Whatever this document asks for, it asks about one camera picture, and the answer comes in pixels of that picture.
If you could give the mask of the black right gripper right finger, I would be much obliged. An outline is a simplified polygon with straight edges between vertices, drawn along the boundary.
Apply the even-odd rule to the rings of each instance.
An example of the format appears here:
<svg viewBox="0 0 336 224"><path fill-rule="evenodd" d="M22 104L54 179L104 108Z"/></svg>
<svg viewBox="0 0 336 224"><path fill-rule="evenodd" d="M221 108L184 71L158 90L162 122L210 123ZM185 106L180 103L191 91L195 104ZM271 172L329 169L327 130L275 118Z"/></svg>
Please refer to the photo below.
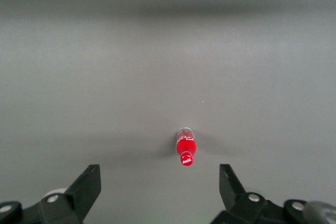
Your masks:
<svg viewBox="0 0 336 224"><path fill-rule="evenodd" d="M261 194L245 191L229 164L219 166L219 192L225 210L212 223L307 223L306 201L289 199L278 206Z"/></svg>

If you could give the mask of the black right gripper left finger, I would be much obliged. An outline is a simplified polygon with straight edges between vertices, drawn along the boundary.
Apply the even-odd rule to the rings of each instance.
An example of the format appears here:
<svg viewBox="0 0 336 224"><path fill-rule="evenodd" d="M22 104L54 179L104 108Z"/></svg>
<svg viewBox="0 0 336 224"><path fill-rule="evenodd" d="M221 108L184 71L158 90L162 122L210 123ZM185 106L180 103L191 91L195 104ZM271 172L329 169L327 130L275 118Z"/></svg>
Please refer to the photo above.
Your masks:
<svg viewBox="0 0 336 224"><path fill-rule="evenodd" d="M28 208L2 202L1 223L84 223L100 193L100 166L92 164L64 192L49 193Z"/></svg>

